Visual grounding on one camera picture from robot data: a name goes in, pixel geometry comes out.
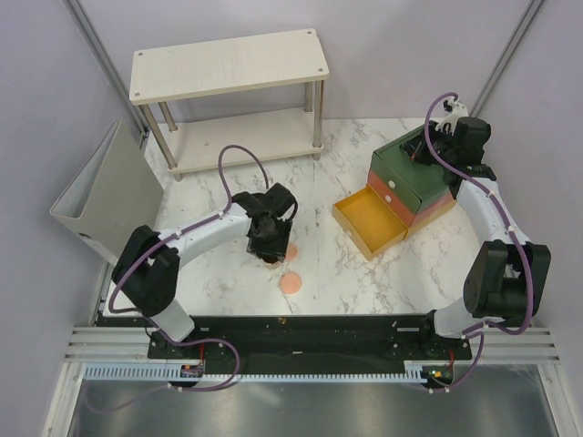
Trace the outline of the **gold black round jar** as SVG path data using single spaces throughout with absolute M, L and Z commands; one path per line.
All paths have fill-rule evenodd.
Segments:
M 264 261 L 264 264 L 269 269 L 275 269 L 281 266 L 283 261 L 281 259 L 267 259 Z

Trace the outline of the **green drawer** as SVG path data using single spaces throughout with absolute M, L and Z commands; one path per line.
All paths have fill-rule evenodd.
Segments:
M 422 200 L 414 190 L 416 179 L 414 163 L 399 147 L 374 151 L 370 170 L 390 188 L 395 188 L 397 195 L 407 207 L 421 207 Z

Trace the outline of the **coral drawer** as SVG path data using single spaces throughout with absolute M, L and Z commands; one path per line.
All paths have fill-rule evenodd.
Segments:
M 399 199 L 392 188 L 389 188 L 372 170 L 368 173 L 367 185 L 376 193 L 384 204 L 398 217 L 408 228 L 414 222 L 414 213 Z

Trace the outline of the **yellow drawer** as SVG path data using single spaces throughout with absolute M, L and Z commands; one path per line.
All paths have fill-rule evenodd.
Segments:
M 332 216 L 367 261 L 404 240 L 408 230 L 368 186 L 336 202 Z

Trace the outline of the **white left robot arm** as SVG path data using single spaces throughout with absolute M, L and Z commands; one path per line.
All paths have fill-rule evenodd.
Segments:
M 242 237 L 248 239 L 251 255 L 268 264 L 283 262 L 297 210 L 295 196 L 276 183 L 265 193 L 238 193 L 225 211 L 184 228 L 155 231 L 140 226 L 122 251 L 112 281 L 135 310 L 169 337 L 173 352 L 180 358 L 192 357 L 199 350 L 200 337 L 176 298 L 180 269 Z

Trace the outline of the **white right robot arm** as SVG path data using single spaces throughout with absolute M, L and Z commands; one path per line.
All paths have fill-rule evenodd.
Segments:
M 448 117 L 441 123 L 429 121 L 397 142 L 416 166 L 441 168 L 480 244 L 462 297 L 435 310 L 434 327 L 417 335 L 418 350 L 427 358 L 446 352 L 450 338 L 483 328 L 520 335 L 540 306 L 550 250 L 530 240 L 500 198 L 496 175 L 482 161 L 490 137 L 490 125 L 480 118 Z

